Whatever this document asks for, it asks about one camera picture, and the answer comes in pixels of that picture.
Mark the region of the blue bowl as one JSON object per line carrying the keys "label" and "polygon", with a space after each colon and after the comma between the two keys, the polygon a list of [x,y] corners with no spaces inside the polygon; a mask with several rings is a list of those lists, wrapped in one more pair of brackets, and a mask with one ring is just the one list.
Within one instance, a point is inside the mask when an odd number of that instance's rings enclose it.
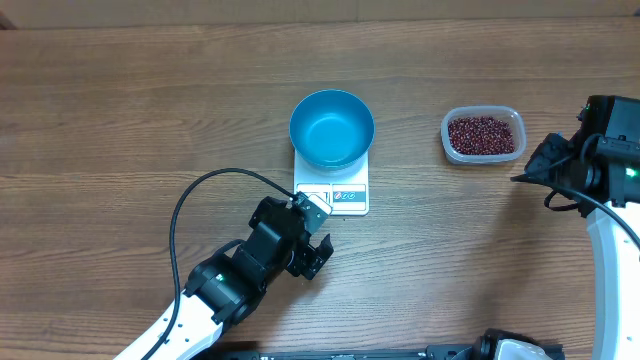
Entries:
{"label": "blue bowl", "polygon": [[366,155],[375,134],[374,116],[366,103],[339,89],[309,94],[296,105],[289,121],[293,148],[318,168],[351,166]]}

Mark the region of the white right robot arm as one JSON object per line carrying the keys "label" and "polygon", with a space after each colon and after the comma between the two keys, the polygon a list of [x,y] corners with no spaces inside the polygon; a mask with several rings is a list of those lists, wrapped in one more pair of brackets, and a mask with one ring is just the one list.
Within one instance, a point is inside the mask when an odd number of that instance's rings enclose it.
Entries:
{"label": "white right robot arm", "polygon": [[639,102],[592,95],[570,138],[549,134],[515,181],[550,188],[586,220],[595,266],[595,359],[639,356]]}

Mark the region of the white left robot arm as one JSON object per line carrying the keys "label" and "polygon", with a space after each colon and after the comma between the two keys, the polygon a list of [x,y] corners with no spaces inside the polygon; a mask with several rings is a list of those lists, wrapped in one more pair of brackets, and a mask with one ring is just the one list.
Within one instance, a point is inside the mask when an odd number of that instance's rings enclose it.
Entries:
{"label": "white left robot arm", "polygon": [[253,213],[246,240],[235,240],[199,263],[179,299],[116,356],[116,360],[191,359],[247,318],[283,271],[313,279],[333,254],[329,236],[310,244],[332,212],[313,194],[289,203],[264,198]]}

